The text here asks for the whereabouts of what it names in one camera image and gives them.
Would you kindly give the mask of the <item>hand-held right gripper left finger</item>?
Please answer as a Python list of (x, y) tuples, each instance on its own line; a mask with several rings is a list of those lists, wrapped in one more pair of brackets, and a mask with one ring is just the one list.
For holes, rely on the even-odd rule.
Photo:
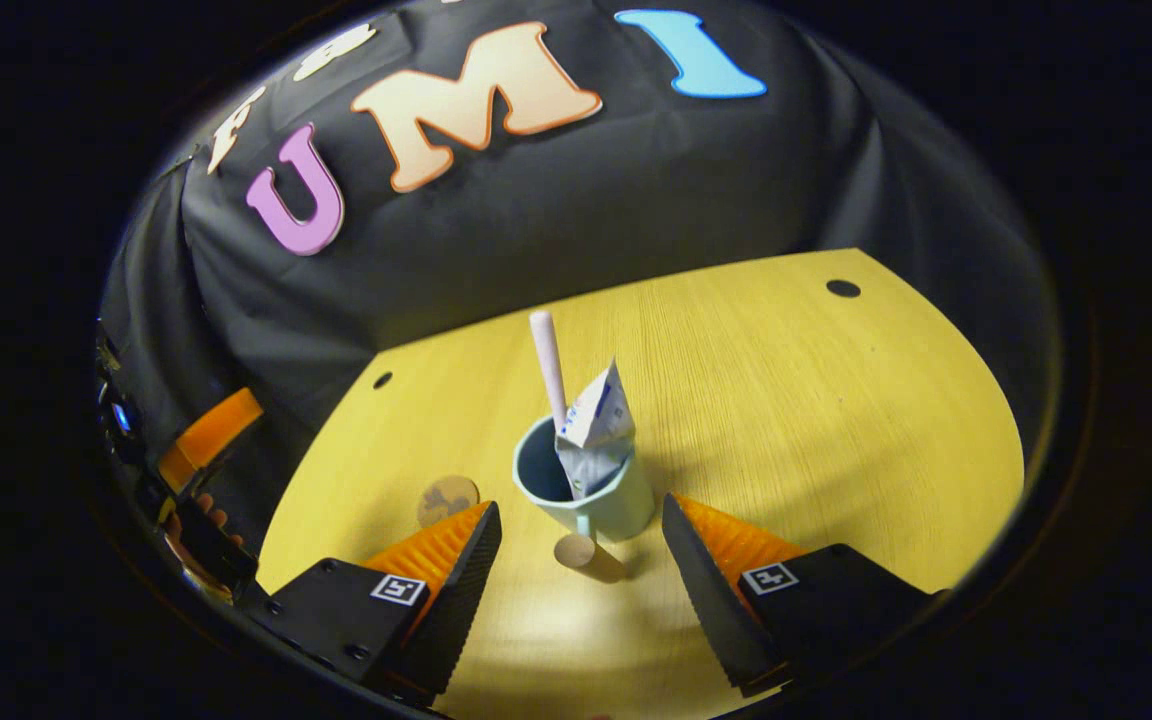
[(431, 702), (449, 685), (500, 541), (498, 505), (477, 503), (361, 564), (316, 561), (242, 611), (347, 682)]

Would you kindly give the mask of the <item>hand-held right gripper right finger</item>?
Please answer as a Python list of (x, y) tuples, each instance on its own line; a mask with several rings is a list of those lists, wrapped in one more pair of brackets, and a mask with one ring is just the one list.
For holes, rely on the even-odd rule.
[(708, 646), (745, 697), (846, 670), (941, 597), (850, 544), (805, 550), (676, 493), (662, 530)]

